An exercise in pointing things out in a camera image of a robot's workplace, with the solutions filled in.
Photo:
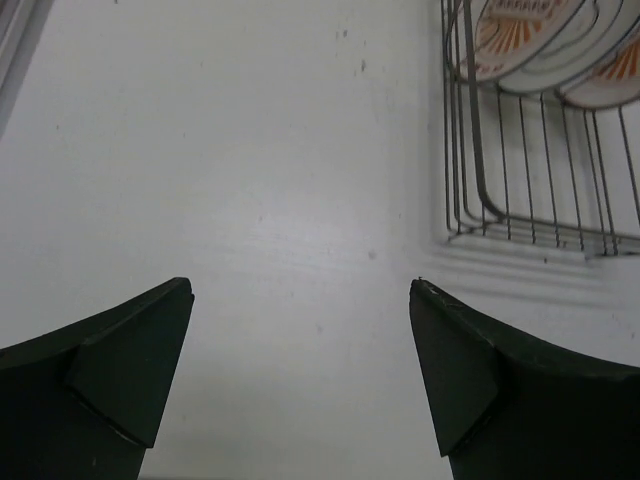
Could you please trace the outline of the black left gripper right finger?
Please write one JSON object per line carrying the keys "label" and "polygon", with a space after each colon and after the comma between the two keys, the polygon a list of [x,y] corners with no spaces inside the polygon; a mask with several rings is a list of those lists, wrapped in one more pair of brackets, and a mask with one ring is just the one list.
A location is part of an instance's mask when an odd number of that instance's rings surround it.
{"label": "black left gripper right finger", "polygon": [[440,454],[457,479],[635,479],[639,371],[483,314],[434,284],[410,321]]}

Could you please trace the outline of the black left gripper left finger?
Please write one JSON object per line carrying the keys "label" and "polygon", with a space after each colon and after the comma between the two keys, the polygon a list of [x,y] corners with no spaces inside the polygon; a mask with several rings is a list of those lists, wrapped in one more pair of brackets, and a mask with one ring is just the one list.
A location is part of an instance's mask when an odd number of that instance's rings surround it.
{"label": "black left gripper left finger", "polygon": [[136,479],[194,304],[186,278],[1,351],[4,479]]}

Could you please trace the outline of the orange sunburst plate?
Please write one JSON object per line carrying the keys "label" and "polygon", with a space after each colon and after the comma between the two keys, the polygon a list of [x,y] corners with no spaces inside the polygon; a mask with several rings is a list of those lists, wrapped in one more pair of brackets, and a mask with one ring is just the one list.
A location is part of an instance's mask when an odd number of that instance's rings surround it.
{"label": "orange sunburst plate", "polygon": [[606,110],[638,100],[639,33],[580,79],[559,88],[556,96],[569,106],[586,110]]}
{"label": "orange sunburst plate", "polygon": [[577,14],[580,1],[458,1],[448,25],[459,78],[493,82],[524,66]]}

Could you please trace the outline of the white plate grey swirl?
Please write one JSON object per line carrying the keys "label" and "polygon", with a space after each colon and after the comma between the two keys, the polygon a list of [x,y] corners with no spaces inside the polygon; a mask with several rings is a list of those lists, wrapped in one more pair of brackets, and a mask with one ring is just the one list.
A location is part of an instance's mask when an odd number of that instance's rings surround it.
{"label": "white plate grey swirl", "polygon": [[532,94],[572,82],[611,54],[638,22],[637,1],[584,1],[539,53],[498,85],[510,93]]}

